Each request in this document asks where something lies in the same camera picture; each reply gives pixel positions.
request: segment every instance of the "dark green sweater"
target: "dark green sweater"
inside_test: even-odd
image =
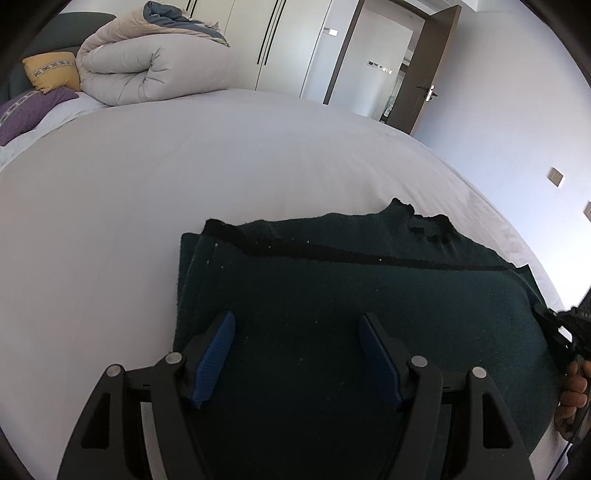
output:
[[[181,242],[174,347],[236,316],[214,395],[192,414],[215,478],[381,478],[405,418],[378,397],[365,312],[442,369],[485,367],[532,451],[558,386],[538,301],[527,266],[398,200],[374,215],[208,221]]]

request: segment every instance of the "white wardrobe door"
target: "white wardrobe door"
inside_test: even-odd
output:
[[[236,0],[224,36],[238,59],[233,88],[256,89],[262,56],[281,0]]]
[[[282,0],[257,90],[300,96],[331,0]]]
[[[226,31],[228,25],[228,19],[232,12],[235,0],[197,0],[195,4],[195,10],[191,5],[191,11],[193,20],[201,20],[205,22],[219,23],[219,27],[222,33]]]

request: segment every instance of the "black handle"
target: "black handle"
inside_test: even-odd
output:
[[[420,85],[417,85],[417,88],[420,88],[421,90],[425,90],[426,94],[425,94],[425,97],[424,98],[427,98],[427,95],[429,95],[429,92],[431,92],[431,97],[438,96],[435,92],[432,92],[430,88],[422,87]]]
[[[191,18],[193,18],[193,14],[195,13],[195,7],[197,6],[197,2],[199,2],[199,0],[195,0],[195,3],[193,4],[193,9],[191,10]]]
[[[271,46],[273,45],[273,39],[275,38],[275,33],[277,32],[277,27],[279,27],[279,22],[281,21],[281,16],[283,15],[283,9],[285,8],[286,3],[287,3],[287,0],[285,0],[283,2],[283,5],[281,6],[281,11],[279,12],[279,17],[277,17],[277,23],[275,23],[275,29],[273,30],[273,35],[271,36],[271,41],[269,42],[269,48],[267,49],[267,56],[265,56],[265,63],[263,65],[266,65],[267,60],[269,60],[269,53],[271,52]]]
[[[273,15],[275,15],[275,10],[277,9],[277,4],[279,0],[275,0],[275,6],[273,7],[273,11],[271,12],[271,16],[269,17],[269,23],[267,24],[267,29],[265,30],[265,36],[262,38],[261,49],[259,50],[259,56],[256,60],[256,64],[259,65],[261,61],[262,49],[265,46],[265,40],[267,39],[267,34],[269,33],[269,28],[271,28],[271,22],[273,21]]]

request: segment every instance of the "black door handle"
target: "black door handle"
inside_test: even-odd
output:
[[[273,21],[273,15],[275,15],[275,10],[277,9],[278,3],[279,3],[279,0],[276,0],[275,6],[273,7],[273,11],[271,12],[271,16],[269,17],[269,23],[267,24],[267,29],[265,30],[265,36],[262,38],[261,49],[259,50],[259,57],[256,60],[257,65],[259,65],[259,63],[261,61],[262,48],[265,46],[265,40],[267,39],[267,34],[269,33],[269,28],[271,28],[271,22]]]
[[[433,89],[435,88],[435,85],[431,85],[431,88],[427,88],[427,87],[423,87],[421,85],[417,85],[417,88],[420,88],[421,90],[425,90],[425,96],[423,97],[427,102],[429,100],[431,100],[432,97],[436,97],[438,96]]]
[[[277,27],[279,27],[279,22],[281,21],[281,16],[283,15],[283,9],[285,8],[285,4],[287,0],[284,0],[283,6],[279,11],[279,16],[277,17],[277,23],[275,24],[275,30],[273,30],[273,35],[271,35],[271,41],[269,42],[269,47],[267,48],[267,55],[265,56],[265,63],[263,65],[267,65],[267,60],[269,60],[269,53],[271,53],[271,47],[273,46],[273,40],[275,40],[275,33],[277,33]]]
[[[193,9],[191,10],[191,18],[193,18],[193,14],[195,13],[195,7],[197,6],[197,2],[199,2],[199,0],[195,0],[195,3],[193,4]],[[189,4],[191,3],[191,0],[189,0],[189,3],[187,4],[187,11],[189,11]]]

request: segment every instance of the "wall socket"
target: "wall socket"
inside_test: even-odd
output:
[[[552,168],[550,170],[550,173],[548,173],[548,180],[551,181],[554,185],[556,185],[557,187],[560,187],[560,183],[562,182],[562,179],[564,178],[564,175],[562,175],[558,170],[556,170],[555,168]]]

